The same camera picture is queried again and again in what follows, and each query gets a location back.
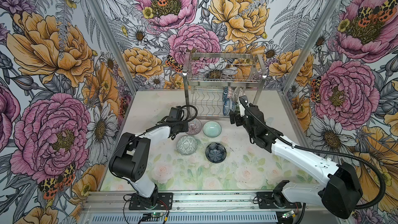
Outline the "grey green patterned bowl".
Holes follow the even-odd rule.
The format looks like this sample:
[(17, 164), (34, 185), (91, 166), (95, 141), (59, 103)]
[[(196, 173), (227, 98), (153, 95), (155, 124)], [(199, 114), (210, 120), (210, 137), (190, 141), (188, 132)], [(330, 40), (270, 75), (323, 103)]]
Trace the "grey green patterned bowl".
[(178, 140), (176, 148), (182, 155), (191, 155), (198, 149), (198, 142), (195, 137), (186, 135)]

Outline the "blue floral pattern bowl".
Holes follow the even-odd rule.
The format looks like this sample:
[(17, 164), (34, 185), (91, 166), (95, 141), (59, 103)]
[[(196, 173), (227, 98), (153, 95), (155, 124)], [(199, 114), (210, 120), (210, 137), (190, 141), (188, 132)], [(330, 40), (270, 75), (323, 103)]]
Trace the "blue floral pattern bowl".
[(223, 115), (228, 116), (231, 112), (235, 111), (235, 103), (230, 98), (227, 98), (223, 104)]

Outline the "dark navy flower bowl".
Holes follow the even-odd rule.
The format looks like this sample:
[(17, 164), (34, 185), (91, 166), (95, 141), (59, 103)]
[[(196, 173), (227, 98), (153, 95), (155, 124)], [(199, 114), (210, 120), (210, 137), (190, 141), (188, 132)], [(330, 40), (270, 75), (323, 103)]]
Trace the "dark navy flower bowl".
[(211, 163), (221, 163), (227, 156), (225, 147), (220, 143), (210, 143), (205, 149), (205, 155)]

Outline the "blue geometric pattern bowl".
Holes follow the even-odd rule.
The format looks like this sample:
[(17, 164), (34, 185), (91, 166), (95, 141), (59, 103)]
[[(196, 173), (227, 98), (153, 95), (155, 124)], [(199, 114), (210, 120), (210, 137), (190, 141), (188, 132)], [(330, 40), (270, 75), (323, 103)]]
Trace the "blue geometric pattern bowl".
[(227, 99), (231, 99), (234, 94), (234, 89), (232, 87), (224, 87), (222, 94), (222, 101), (225, 102)]

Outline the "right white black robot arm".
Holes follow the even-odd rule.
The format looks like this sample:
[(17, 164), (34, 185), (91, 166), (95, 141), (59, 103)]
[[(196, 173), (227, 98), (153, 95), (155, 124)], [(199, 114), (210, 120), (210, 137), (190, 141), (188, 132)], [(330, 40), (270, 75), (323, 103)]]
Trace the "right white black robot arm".
[(282, 132), (267, 126), (257, 106), (231, 112), (229, 117), (231, 124), (245, 128), (251, 143), (288, 160), (318, 182), (318, 186), (283, 183), (281, 194), (287, 201), (324, 206), (338, 218), (350, 217), (363, 196), (351, 164), (338, 164), (305, 151)]

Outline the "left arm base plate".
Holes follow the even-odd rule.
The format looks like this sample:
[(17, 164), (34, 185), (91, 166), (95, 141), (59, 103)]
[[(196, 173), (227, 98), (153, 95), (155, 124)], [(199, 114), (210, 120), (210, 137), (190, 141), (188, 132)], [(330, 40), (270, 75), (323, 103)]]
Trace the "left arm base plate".
[(173, 205), (173, 196), (171, 192), (161, 192), (154, 194), (150, 198), (144, 198), (134, 193), (129, 202), (131, 211), (151, 211), (151, 210), (171, 210)]

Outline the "mint green lined bowl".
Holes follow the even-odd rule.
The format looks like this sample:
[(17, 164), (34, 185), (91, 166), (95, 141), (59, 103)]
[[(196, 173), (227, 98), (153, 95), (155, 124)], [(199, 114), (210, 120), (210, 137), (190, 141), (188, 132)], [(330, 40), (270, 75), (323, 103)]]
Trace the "mint green lined bowl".
[(216, 138), (222, 133), (222, 127), (216, 121), (208, 121), (203, 125), (203, 132), (207, 137)]

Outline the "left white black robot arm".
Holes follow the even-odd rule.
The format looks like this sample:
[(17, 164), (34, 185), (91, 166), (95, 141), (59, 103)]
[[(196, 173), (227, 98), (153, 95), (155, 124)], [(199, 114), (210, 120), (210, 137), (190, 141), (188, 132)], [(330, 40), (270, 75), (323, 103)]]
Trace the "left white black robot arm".
[(136, 191), (131, 201), (146, 209), (155, 208), (161, 200), (157, 185), (145, 174), (152, 143), (174, 139), (189, 130), (189, 122), (198, 115), (193, 105), (176, 106), (157, 124), (141, 134), (125, 132), (108, 165), (113, 176), (124, 179)]

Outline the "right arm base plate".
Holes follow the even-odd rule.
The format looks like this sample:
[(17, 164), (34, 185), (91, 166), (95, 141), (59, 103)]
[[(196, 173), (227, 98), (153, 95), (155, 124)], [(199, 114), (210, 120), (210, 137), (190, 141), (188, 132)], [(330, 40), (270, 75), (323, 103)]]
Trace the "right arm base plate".
[(301, 203), (289, 202), (282, 194), (275, 194), (272, 191), (257, 192), (252, 202), (257, 204), (260, 209), (299, 209), (302, 207)]

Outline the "green leaf pattern bowl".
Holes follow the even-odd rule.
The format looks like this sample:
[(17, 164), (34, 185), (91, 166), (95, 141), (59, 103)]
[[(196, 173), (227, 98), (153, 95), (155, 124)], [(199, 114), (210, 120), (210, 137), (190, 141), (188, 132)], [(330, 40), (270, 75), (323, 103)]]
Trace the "green leaf pattern bowl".
[(240, 111), (240, 104), (239, 104), (238, 101), (233, 101), (233, 102), (232, 102), (232, 108), (231, 108), (231, 110), (232, 110), (234, 113), (236, 113), (236, 112), (239, 113), (239, 111)]

